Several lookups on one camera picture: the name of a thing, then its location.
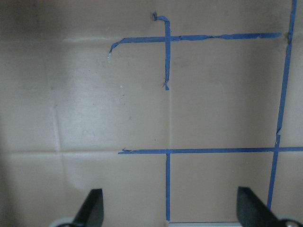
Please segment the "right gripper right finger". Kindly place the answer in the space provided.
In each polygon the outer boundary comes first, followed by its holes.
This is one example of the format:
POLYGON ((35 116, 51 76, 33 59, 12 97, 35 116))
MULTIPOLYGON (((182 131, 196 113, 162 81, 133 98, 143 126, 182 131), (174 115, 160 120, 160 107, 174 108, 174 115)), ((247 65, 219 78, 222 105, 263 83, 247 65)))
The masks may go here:
POLYGON ((279 222, 249 187, 238 187, 236 215, 243 227, 273 227, 279 222))

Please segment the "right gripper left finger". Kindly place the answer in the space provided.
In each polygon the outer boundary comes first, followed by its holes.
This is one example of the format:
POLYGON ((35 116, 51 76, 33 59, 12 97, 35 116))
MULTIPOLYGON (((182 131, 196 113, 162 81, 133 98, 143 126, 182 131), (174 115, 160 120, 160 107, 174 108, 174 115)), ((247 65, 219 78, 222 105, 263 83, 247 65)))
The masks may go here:
POLYGON ((91 189, 71 222, 72 227, 101 227, 104 221, 102 189, 91 189))

